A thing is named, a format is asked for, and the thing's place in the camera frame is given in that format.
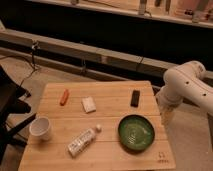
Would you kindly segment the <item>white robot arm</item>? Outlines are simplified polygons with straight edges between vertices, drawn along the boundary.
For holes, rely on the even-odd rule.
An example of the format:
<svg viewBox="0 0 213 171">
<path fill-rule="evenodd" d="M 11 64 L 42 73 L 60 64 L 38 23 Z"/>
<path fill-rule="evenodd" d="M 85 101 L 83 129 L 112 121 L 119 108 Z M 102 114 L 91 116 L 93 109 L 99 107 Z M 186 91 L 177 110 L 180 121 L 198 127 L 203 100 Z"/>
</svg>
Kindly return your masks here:
<svg viewBox="0 0 213 171">
<path fill-rule="evenodd" d="M 162 124 L 168 125 L 177 108 L 186 98 L 207 113 L 211 148 L 213 150 L 213 87 L 203 79 L 206 69 L 199 61 L 189 61 L 164 72 L 164 85 L 155 97 L 162 117 Z"/>
</svg>

